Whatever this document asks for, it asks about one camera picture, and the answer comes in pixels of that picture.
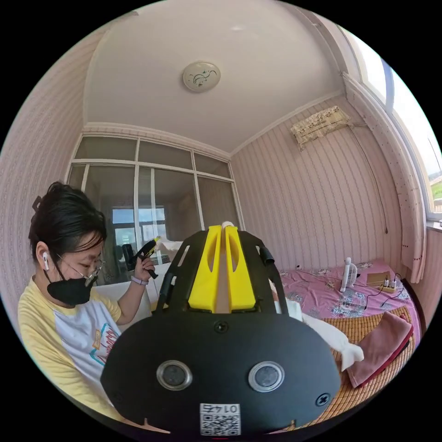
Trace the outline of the person's left hand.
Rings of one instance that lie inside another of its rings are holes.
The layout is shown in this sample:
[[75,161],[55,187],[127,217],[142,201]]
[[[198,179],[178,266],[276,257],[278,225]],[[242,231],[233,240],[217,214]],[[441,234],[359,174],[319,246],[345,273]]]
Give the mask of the person's left hand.
[[151,258],[149,256],[139,256],[135,264],[133,277],[147,283],[152,277],[151,272],[155,272],[155,266]]

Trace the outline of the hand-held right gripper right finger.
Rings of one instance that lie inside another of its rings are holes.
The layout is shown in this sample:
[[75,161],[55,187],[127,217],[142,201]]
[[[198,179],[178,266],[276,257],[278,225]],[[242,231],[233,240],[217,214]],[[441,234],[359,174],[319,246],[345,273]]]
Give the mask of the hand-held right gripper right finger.
[[227,260],[227,289],[230,311],[249,311],[256,305],[245,254],[238,228],[226,226],[225,250]]

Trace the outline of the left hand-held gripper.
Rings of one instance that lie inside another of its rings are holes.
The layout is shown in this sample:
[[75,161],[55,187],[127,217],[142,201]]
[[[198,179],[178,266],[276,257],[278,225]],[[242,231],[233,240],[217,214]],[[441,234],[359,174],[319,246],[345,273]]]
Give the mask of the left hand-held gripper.
[[[156,236],[155,238],[153,238],[152,240],[150,240],[149,242],[147,242],[133,257],[132,257],[132,267],[133,267],[133,271],[135,269],[135,264],[137,261],[137,258],[139,256],[149,256],[151,257],[152,254],[156,251],[156,245],[158,242],[160,242],[162,239],[161,236]],[[158,277],[158,275],[156,274],[156,272],[151,272],[151,279],[156,279]]]

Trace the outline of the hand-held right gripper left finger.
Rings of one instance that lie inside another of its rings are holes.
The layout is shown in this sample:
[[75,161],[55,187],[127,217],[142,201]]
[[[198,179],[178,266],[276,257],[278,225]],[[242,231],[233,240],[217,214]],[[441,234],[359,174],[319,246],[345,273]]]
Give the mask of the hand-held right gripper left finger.
[[215,311],[221,255],[221,226],[210,226],[188,299],[193,310]]

